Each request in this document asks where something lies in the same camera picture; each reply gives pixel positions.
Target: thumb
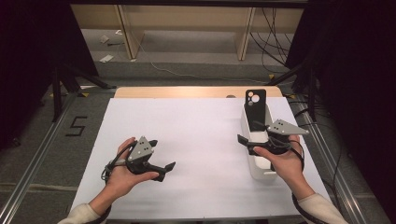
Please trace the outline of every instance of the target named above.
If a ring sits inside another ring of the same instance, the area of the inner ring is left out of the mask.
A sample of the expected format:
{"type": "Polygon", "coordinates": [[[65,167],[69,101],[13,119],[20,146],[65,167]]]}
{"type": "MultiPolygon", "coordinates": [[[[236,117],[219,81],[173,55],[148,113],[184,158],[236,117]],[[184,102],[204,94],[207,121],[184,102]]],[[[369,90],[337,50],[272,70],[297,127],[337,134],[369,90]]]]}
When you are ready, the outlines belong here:
{"type": "Polygon", "coordinates": [[[270,151],[268,151],[267,149],[265,149],[263,147],[254,147],[253,150],[260,156],[267,159],[268,161],[272,161],[275,157],[274,154],[272,154],[270,151]]]}
{"type": "Polygon", "coordinates": [[[137,177],[137,182],[140,183],[140,182],[143,182],[146,180],[154,179],[155,177],[157,177],[159,175],[160,174],[158,174],[157,172],[146,172],[141,175],[137,175],[136,177],[137,177]]]}

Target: forearm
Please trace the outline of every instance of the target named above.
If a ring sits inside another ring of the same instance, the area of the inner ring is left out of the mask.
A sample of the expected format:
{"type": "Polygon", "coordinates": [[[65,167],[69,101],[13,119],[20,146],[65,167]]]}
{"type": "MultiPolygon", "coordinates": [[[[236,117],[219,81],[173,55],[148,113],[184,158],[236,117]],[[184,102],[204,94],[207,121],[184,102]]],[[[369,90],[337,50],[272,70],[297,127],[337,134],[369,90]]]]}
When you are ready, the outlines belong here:
{"type": "Polygon", "coordinates": [[[303,175],[285,179],[285,182],[288,184],[291,192],[293,192],[297,200],[301,200],[315,194],[315,191],[311,188],[311,186],[309,186],[303,175]]]}
{"type": "Polygon", "coordinates": [[[100,218],[87,203],[82,203],[70,211],[67,218],[61,220],[58,224],[87,223],[100,218]]]}
{"type": "Polygon", "coordinates": [[[117,199],[118,197],[114,195],[112,190],[104,187],[102,191],[90,201],[89,205],[97,215],[101,216],[117,199]]]}
{"type": "Polygon", "coordinates": [[[316,218],[326,223],[347,223],[337,208],[320,194],[315,193],[309,197],[298,200],[298,205],[308,214],[307,217],[303,216],[308,223],[314,223],[310,221],[309,217],[316,218]]]}

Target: white table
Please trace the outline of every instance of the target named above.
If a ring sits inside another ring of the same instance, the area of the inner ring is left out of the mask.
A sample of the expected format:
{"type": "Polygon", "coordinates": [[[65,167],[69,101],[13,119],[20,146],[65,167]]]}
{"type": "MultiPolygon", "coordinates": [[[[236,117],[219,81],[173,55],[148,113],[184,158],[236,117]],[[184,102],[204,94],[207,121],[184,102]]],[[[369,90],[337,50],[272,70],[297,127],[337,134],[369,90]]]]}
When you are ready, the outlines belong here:
{"type": "MultiPolygon", "coordinates": [[[[130,221],[253,219],[299,215],[280,177],[251,177],[248,152],[237,142],[244,98],[113,98],[108,105],[73,207],[104,186],[100,178],[128,137],[158,140],[150,163],[174,170],[161,182],[134,187],[109,219],[130,221]]],[[[296,124],[287,100],[267,97],[273,120],[296,124]]],[[[304,175],[329,199],[304,139],[304,175]]]]}

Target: printed number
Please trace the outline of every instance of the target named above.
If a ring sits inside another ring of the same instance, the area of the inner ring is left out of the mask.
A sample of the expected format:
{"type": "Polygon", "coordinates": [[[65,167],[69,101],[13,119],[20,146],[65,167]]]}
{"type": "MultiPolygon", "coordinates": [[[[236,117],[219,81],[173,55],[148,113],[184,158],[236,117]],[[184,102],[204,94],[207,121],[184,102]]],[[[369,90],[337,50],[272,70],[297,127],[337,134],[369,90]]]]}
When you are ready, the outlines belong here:
{"type": "Polygon", "coordinates": [[[75,118],[73,119],[73,123],[72,125],[70,125],[70,128],[75,128],[75,129],[79,129],[79,133],[68,133],[66,136],[68,137],[76,137],[76,136],[81,136],[82,132],[85,129],[85,126],[81,126],[81,125],[75,125],[76,120],[77,119],[87,119],[88,117],[86,116],[75,116],[75,118]]]}

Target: aluminum rail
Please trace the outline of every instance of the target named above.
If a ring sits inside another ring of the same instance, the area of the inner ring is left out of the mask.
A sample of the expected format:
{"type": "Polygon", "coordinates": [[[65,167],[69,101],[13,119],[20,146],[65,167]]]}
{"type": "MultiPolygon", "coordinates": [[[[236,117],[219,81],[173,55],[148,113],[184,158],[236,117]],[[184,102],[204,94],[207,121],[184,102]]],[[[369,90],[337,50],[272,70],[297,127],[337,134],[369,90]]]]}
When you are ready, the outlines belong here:
{"type": "Polygon", "coordinates": [[[12,218],[14,218],[25,194],[26,191],[29,189],[30,184],[35,178],[35,175],[38,172],[43,160],[46,158],[47,152],[56,137],[59,128],[64,122],[65,114],[67,113],[70,105],[73,104],[74,100],[77,98],[76,93],[69,93],[64,101],[64,110],[63,113],[59,116],[58,120],[53,122],[47,132],[46,136],[44,137],[43,141],[41,142],[40,147],[38,148],[37,152],[33,156],[29,166],[26,168],[22,178],[20,179],[19,183],[9,196],[7,202],[2,208],[0,214],[0,223],[10,223],[12,218]]]}
{"type": "MultiPolygon", "coordinates": [[[[302,97],[301,95],[298,95],[297,99],[298,101],[304,101],[304,97],[302,97]]],[[[305,104],[298,104],[298,106],[302,110],[307,109],[307,106],[305,104]]],[[[328,145],[326,144],[326,141],[321,134],[318,125],[313,122],[313,120],[309,117],[307,113],[304,113],[304,120],[307,123],[312,124],[308,125],[309,131],[312,133],[312,136],[318,146],[321,156],[326,163],[327,168],[333,174],[335,171],[337,171],[335,176],[335,186],[338,189],[340,197],[344,202],[344,205],[349,213],[351,220],[353,221],[353,223],[368,223],[362,213],[361,206],[359,205],[351,189],[349,188],[346,179],[343,176],[342,169],[340,167],[336,169],[337,159],[333,156],[328,145]]]]}

